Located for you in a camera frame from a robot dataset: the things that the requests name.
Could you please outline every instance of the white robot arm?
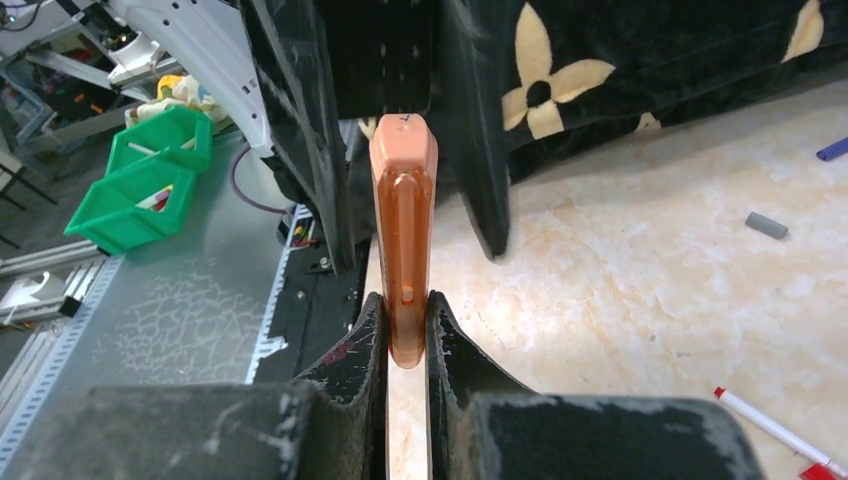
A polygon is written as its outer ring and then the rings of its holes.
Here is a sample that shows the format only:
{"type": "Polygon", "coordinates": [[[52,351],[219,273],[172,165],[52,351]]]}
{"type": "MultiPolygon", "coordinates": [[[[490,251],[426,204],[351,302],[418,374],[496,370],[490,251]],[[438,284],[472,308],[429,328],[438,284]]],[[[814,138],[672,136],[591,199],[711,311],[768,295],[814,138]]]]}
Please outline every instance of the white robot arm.
{"type": "Polygon", "coordinates": [[[265,104],[238,10],[218,0],[110,0],[109,6],[212,94],[254,152],[272,155],[265,104]]]}

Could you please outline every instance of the gray eraser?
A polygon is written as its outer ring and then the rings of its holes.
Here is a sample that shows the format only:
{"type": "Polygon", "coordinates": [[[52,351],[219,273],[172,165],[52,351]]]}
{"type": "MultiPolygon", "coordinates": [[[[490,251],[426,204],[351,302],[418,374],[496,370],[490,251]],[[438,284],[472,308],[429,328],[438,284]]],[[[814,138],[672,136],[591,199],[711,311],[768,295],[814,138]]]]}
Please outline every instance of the gray eraser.
{"type": "Polygon", "coordinates": [[[775,240],[780,240],[789,233],[789,227],[786,225],[781,225],[757,212],[751,212],[751,214],[748,215],[748,218],[745,220],[745,225],[758,232],[765,233],[775,240]]]}

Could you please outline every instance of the flower pattern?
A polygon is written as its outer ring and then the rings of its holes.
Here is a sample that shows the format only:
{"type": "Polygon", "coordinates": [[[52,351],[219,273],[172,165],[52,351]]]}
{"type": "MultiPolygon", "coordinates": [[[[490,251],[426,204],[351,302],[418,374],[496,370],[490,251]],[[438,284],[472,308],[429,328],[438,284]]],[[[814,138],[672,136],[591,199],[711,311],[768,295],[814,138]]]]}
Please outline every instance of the flower pattern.
{"type": "Polygon", "coordinates": [[[368,140],[374,138],[374,132],[377,131],[376,117],[360,118],[356,123],[359,124],[359,130],[365,135],[365,138],[368,140]]]}
{"type": "Polygon", "coordinates": [[[662,124],[657,117],[654,116],[651,112],[645,112],[639,117],[639,125],[636,126],[636,130],[634,132],[638,132],[641,130],[659,130],[662,128],[662,124]]]}
{"type": "Polygon", "coordinates": [[[810,53],[818,48],[824,36],[824,18],[821,14],[819,0],[808,0],[804,7],[798,12],[798,22],[786,54],[781,63],[788,62],[795,57],[810,53]]]}
{"type": "Polygon", "coordinates": [[[553,72],[548,31],[529,3],[524,4],[518,16],[515,63],[521,86],[503,96],[504,130],[512,130],[527,118],[536,140],[565,130],[558,104],[603,85],[615,70],[603,60],[584,59],[553,72]]]}

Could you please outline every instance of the orange plastic clip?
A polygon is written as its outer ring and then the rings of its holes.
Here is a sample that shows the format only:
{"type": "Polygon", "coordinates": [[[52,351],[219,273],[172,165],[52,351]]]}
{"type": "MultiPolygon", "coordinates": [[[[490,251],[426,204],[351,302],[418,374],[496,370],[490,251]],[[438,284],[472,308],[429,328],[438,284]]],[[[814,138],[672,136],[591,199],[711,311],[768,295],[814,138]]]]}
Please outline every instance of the orange plastic clip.
{"type": "Polygon", "coordinates": [[[424,352],[438,147],[420,115],[393,114],[380,119],[370,148],[392,358],[413,368],[424,352]]]}

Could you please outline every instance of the blue pen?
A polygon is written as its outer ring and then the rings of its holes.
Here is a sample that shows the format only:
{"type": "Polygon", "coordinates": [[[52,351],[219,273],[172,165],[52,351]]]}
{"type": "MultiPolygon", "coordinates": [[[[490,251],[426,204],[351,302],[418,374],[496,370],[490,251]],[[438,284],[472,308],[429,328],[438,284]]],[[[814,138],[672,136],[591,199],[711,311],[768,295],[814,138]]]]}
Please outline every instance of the blue pen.
{"type": "Polygon", "coordinates": [[[843,138],[829,147],[819,150],[816,152],[816,156],[819,157],[819,160],[829,162],[845,153],[848,153],[848,137],[843,138]]]}

